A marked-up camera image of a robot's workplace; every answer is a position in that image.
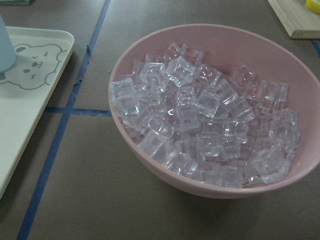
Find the clear ice cubes pile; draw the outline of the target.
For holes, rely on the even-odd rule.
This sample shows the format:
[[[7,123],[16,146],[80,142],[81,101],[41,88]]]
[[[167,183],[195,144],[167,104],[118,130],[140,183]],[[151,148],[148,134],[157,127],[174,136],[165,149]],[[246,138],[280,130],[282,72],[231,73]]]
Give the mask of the clear ice cubes pile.
[[[289,173],[300,145],[289,85],[233,77],[203,63],[204,51],[172,43],[146,54],[110,84],[110,102],[137,146],[164,168],[202,184],[242,188]]]

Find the blue plastic cup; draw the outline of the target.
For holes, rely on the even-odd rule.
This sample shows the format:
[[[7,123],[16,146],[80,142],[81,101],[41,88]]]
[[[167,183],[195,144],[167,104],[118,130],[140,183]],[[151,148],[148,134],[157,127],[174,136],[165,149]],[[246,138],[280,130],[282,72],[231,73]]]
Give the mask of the blue plastic cup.
[[[6,72],[16,62],[17,55],[2,16],[0,17],[0,72]]]

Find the cream bear tray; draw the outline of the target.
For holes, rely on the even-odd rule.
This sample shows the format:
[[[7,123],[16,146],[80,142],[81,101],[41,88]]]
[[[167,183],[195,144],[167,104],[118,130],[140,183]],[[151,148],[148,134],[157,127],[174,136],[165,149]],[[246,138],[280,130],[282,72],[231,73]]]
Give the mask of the cream bear tray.
[[[0,192],[3,194],[73,53],[63,30],[8,26],[15,64],[0,76]]]

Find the wooden cutting board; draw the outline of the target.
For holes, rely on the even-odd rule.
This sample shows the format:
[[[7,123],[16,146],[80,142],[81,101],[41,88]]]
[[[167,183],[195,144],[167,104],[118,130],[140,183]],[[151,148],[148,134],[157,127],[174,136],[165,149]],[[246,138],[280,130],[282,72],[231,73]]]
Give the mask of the wooden cutting board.
[[[320,38],[320,15],[308,9],[304,0],[267,1],[291,39]]]

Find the half lemon slice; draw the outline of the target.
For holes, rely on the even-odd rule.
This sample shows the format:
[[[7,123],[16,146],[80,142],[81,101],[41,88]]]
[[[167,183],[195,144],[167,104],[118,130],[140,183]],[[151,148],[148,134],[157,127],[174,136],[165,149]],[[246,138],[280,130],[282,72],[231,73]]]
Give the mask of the half lemon slice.
[[[306,0],[305,6],[310,11],[320,14],[320,0]]]

